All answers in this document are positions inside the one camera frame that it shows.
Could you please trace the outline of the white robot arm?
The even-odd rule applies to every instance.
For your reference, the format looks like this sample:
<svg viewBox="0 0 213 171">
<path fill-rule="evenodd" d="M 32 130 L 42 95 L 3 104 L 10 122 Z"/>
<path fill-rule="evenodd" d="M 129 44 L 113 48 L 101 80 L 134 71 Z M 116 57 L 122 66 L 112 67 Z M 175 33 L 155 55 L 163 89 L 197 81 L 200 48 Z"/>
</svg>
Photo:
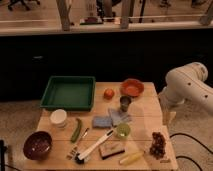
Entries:
<svg viewBox="0 0 213 171">
<path fill-rule="evenodd" d="M 213 88 L 205 84 L 207 77 L 208 70 L 200 62 L 170 70 L 165 76 L 166 86 L 159 93 L 160 103 L 171 109 L 188 99 L 213 116 Z"/>
</svg>

